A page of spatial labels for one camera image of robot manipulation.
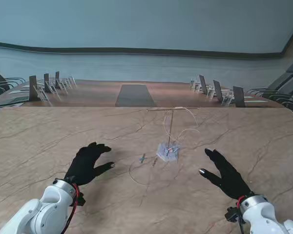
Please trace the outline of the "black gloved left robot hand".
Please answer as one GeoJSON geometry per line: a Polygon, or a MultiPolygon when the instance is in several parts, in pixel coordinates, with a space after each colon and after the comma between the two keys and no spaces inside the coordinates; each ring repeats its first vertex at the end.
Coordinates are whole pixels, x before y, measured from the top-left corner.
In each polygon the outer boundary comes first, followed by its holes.
{"type": "Polygon", "coordinates": [[[111,148],[104,144],[90,143],[86,147],[82,147],[74,157],[68,171],[64,176],[64,180],[70,184],[82,186],[90,183],[95,177],[100,176],[104,172],[115,167],[114,162],[95,167],[95,163],[103,153],[108,153],[111,148]]]}

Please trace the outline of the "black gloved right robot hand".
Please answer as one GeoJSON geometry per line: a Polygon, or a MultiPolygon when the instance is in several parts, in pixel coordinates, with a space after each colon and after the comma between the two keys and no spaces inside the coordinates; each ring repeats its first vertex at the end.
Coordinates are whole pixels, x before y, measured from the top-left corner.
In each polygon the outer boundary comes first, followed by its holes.
{"type": "Polygon", "coordinates": [[[217,150],[205,149],[205,154],[214,163],[220,177],[206,169],[199,169],[199,174],[220,188],[227,196],[238,200],[242,196],[254,195],[241,174],[217,150]]]}

